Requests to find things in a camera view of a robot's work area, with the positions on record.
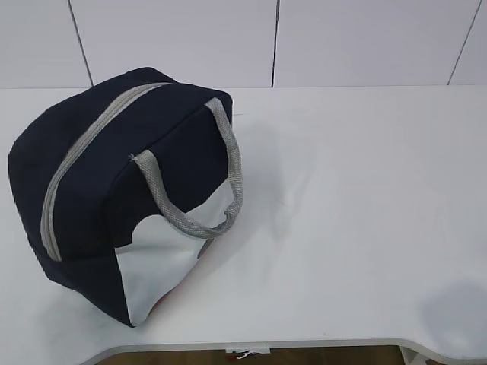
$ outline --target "bag handle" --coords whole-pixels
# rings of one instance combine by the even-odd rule
[[[167,197],[158,160],[150,150],[144,150],[135,156],[133,161],[135,161],[144,175],[145,181],[151,190],[152,198],[163,216],[181,232],[195,238],[208,240],[221,236],[234,224],[235,218],[238,216],[244,202],[244,181],[242,178],[240,151],[223,104],[218,98],[214,97],[205,106],[212,112],[220,135],[227,148],[228,182],[230,183],[234,200],[225,209],[225,221],[216,227],[206,227],[191,217],[188,217],[174,205]]]

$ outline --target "insulated bag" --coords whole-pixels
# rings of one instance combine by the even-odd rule
[[[143,322],[240,211],[231,104],[140,68],[32,122],[8,174],[46,276],[126,325]]]

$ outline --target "gray zipper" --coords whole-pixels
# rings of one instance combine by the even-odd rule
[[[71,146],[64,160],[54,173],[44,197],[43,211],[40,218],[40,237],[43,245],[46,248],[47,254],[54,261],[62,261],[59,247],[56,242],[56,235],[54,234],[54,204],[56,202],[56,193],[59,184],[69,170],[69,168],[81,156],[86,147],[97,137],[97,135],[108,125],[116,116],[118,116],[125,108],[136,101],[138,98],[144,96],[151,90],[158,87],[169,85],[167,82],[158,82],[154,84],[146,84],[134,87],[120,94],[98,117],[98,119],[90,125],[85,133]]]

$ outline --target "dark fabric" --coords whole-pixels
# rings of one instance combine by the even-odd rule
[[[175,81],[153,68],[127,72],[50,107],[14,143],[8,155],[11,189],[30,244],[39,252],[46,253],[40,240],[44,195],[66,152],[122,92],[152,82]]]
[[[63,176],[56,193],[54,231],[62,262],[46,254],[40,218],[47,186],[69,148],[124,91],[170,82],[121,112]],[[211,112],[221,91],[178,84],[153,68],[105,81],[49,108],[17,139],[8,155],[10,184],[27,237],[46,276],[78,291],[130,325],[114,247],[130,243],[144,217],[158,214],[130,154],[151,148],[170,199],[188,211],[202,204],[228,175],[224,143]]]
[[[101,204],[114,179],[129,162],[129,155],[139,154],[155,141],[172,136],[187,116],[219,94],[221,91],[186,84],[159,87],[131,104],[103,129],[64,175],[58,188],[54,210],[56,239],[69,241],[69,245],[59,247],[61,257],[93,257],[113,247],[103,234],[106,231]],[[175,143],[186,141],[186,153],[191,153],[191,144],[201,138],[194,132],[194,129],[202,131],[200,122],[193,119],[186,134],[180,135],[181,142]],[[206,123],[205,127],[216,130],[215,121]],[[171,173],[178,176],[178,170],[186,169],[186,166],[179,153],[170,153]],[[214,175],[218,176],[218,173],[208,170],[205,179],[214,179]],[[183,189],[177,191],[180,195],[188,194]],[[186,205],[194,207],[188,198]]]
[[[49,279],[83,294],[106,314],[132,327],[115,255],[55,262],[36,250],[34,253]]]
[[[224,93],[218,97],[231,110],[231,98]],[[225,145],[205,106],[148,147],[158,159],[169,199],[184,212],[203,204],[228,176]],[[112,187],[104,216],[111,242],[125,246],[139,221],[161,212],[135,163],[126,164]]]

